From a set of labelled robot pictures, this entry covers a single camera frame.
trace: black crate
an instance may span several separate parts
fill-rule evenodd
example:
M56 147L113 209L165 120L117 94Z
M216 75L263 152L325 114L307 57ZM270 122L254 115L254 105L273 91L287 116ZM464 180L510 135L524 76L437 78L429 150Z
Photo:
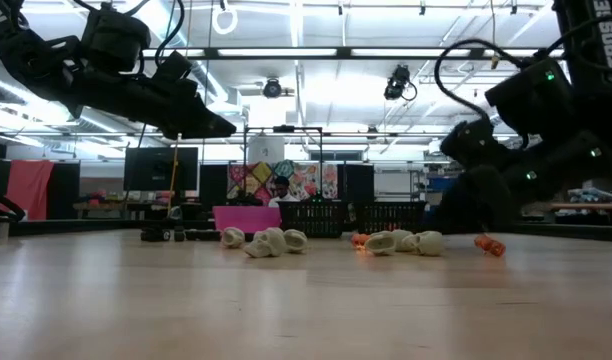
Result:
M417 231L424 217L425 201L355 203L361 234L402 229Z
M282 229L302 231L308 237L338 238L348 211L344 202L279 202Z

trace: man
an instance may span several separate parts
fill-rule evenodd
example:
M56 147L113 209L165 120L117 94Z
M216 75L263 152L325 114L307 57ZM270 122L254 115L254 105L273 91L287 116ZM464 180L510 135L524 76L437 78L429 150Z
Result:
M279 207L280 201L299 201L288 193L288 187L290 186L288 178L286 178L285 176L278 176L277 178L275 178L274 184L275 195L277 195L277 197L274 197L270 200L270 202L268 203L269 207Z

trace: orange plush toy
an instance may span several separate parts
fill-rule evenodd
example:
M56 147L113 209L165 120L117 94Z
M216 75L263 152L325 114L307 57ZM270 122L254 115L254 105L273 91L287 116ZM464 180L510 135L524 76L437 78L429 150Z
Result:
M475 238L475 246L497 257L504 255L506 252L506 245L485 234Z
M351 237L353 247L355 247L355 249L363 249L364 244L366 244L366 241L368 241L369 238L370 238L370 235L353 234L353 236Z

